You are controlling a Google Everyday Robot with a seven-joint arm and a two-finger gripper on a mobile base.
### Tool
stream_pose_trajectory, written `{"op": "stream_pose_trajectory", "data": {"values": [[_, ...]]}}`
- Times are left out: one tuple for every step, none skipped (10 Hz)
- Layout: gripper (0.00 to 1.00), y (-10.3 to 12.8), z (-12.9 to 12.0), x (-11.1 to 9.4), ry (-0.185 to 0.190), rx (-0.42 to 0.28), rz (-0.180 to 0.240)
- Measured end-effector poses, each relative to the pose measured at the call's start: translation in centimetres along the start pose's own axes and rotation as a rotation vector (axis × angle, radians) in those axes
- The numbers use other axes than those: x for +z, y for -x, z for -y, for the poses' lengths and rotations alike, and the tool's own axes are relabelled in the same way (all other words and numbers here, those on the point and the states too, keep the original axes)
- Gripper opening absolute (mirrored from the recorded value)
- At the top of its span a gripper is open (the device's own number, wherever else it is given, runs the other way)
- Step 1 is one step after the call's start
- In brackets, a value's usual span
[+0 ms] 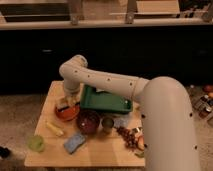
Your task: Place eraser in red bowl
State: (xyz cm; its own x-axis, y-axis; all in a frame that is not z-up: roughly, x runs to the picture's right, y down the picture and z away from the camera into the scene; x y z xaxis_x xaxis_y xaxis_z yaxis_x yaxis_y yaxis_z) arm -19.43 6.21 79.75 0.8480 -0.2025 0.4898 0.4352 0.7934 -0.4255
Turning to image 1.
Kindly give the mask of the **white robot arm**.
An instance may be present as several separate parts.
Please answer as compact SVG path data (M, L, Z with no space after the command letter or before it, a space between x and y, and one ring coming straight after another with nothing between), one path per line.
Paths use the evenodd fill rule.
M91 70L82 55L64 62L59 73L68 96L84 83L140 105L146 171L201 171L192 105L179 81Z

